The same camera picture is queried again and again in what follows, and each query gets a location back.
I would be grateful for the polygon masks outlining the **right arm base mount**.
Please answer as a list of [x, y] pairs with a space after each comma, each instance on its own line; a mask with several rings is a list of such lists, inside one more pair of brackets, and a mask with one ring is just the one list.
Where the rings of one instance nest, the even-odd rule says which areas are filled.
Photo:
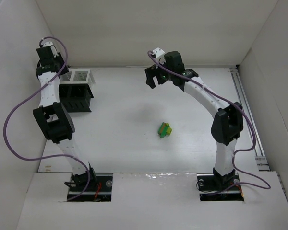
[[199, 191], [200, 201], [244, 201], [240, 186], [235, 185], [228, 189], [239, 181], [238, 174], [225, 184], [221, 184], [212, 173], [197, 174], [196, 188]]

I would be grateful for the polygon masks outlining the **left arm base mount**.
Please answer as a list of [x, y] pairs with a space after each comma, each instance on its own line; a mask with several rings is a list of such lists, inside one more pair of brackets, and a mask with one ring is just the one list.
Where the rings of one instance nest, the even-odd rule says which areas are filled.
[[97, 182], [90, 182], [87, 189], [81, 193], [86, 185], [76, 185], [74, 182], [65, 182], [68, 187], [67, 201], [69, 202], [110, 202], [112, 197], [113, 174], [96, 175]]

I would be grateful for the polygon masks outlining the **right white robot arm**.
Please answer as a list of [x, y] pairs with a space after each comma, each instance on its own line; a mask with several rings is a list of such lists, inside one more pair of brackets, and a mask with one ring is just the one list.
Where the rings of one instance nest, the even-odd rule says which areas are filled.
[[242, 106], [228, 102], [213, 92], [193, 69], [186, 69], [178, 51], [165, 52], [160, 48], [148, 51], [154, 62], [145, 69], [150, 88], [167, 81], [196, 99], [212, 116], [211, 135], [216, 141], [216, 163], [211, 176], [198, 176], [198, 187], [212, 192], [224, 190], [235, 180], [233, 158], [237, 140], [243, 130]]

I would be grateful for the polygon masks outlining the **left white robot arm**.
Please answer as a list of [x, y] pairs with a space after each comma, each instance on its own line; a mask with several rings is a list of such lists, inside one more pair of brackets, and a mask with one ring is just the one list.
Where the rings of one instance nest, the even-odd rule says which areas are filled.
[[39, 56], [36, 74], [41, 85], [41, 97], [38, 108], [33, 110], [34, 118], [44, 137], [61, 150], [72, 167], [72, 178], [66, 185], [73, 184], [78, 188], [95, 185], [96, 173], [89, 161], [83, 158], [74, 138], [73, 120], [60, 101], [60, 76], [69, 70], [52, 42], [40, 45], [36, 51]]

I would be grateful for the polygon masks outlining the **lime green lego brick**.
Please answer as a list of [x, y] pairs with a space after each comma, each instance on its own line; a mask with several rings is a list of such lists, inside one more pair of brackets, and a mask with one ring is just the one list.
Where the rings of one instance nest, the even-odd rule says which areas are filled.
[[166, 130], [166, 135], [169, 136], [172, 132], [172, 128], [168, 127]]

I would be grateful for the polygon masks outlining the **green and orange lego stack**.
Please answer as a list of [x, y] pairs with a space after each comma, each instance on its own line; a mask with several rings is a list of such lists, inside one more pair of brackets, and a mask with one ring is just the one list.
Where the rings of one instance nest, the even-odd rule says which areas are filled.
[[159, 129], [158, 129], [158, 135], [160, 138], [164, 138], [167, 135], [167, 129], [169, 128], [169, 123], [163, 122]]

